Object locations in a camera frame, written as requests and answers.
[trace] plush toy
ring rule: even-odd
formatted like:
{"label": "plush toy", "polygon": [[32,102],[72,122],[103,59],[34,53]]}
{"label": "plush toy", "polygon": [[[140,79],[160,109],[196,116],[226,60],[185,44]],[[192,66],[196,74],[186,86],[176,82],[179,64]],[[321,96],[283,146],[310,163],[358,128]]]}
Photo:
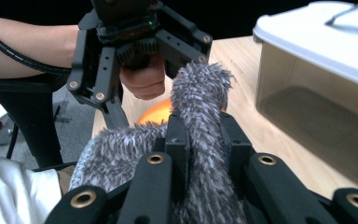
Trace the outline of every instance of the plush toy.
{"label": "plush toy", "polygon": [[[219,130],[232,75],[218,63],[188,63],[172,84],[172,110],[190,134],[193,156],[186,196],[174,205],[172,223],[245,223],[225,165]],[[76,166],[70,189],[94,185],[107,192],[131,180],[138,160],[165,137],[165,123],[104,130],[91,139]]]}

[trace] human arm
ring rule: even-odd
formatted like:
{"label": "human arm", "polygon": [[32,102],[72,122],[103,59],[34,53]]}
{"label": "human arm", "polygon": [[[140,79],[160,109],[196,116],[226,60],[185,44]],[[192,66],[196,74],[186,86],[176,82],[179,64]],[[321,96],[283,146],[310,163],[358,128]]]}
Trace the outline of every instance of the human arm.
{"label": "human arm", "polygon": [[[76,48],[76,25],[38,26],[0,19],[0,40],[38,62],[71,67]],[[41,74],[0,52],[0,78],[30,77]]]}
{"label": "human arm", "polygon": [[[2,42],[28,58],[59,67],[71,67],[77,32],[77,25],[38,26],[0,19]],[[150,62],[148,67],[135,71],[121,69],[120,74],[123,84],[144,100],[164,92],[164,60],[159,57],[158,60]],[[30,77],[38,74],[41,72],[14,61],[0,51],[0,78]]]}

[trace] gray fur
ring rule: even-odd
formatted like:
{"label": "gray fur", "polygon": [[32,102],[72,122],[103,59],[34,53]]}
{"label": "gray fur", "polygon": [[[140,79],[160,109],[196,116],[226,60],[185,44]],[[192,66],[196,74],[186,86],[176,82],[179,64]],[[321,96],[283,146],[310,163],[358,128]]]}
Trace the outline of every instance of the gray fur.
{"label": "gray fur", "polygon": [[[231,74],[219,64],[189,63],[172,86],[172,107],[180,113],[194,150],[186,197],[174,206],[173,223],[245,223],[227,174],[219,132]],[[71,189],[91,184],[111,191],[133,177],[138,160],[164,137],[166,124],[105,130],[83,151]]]}

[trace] forearm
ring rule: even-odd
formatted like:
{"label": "forearm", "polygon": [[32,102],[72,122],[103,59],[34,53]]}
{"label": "forearm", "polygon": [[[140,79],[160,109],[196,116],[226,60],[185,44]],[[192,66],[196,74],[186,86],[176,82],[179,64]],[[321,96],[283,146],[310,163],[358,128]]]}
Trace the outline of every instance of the forearm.
{"label": "forearm", "polygon": [[[77,25],[37,26],[0,19],[0,40],[41,63],[71,67],[77,38]],[[0,78],[29,77],[41,72],[28,68],[0,51]]]}

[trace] white cloth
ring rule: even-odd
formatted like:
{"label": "white cloth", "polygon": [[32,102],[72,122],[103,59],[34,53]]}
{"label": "white cloth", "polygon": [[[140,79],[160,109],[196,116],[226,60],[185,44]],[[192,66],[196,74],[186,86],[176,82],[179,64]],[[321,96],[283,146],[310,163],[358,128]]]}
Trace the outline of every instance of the white cloth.
{"label": "white cloth", "polygon": [[0,223],[43,223],[61,198],[57,172],[0,157]]}

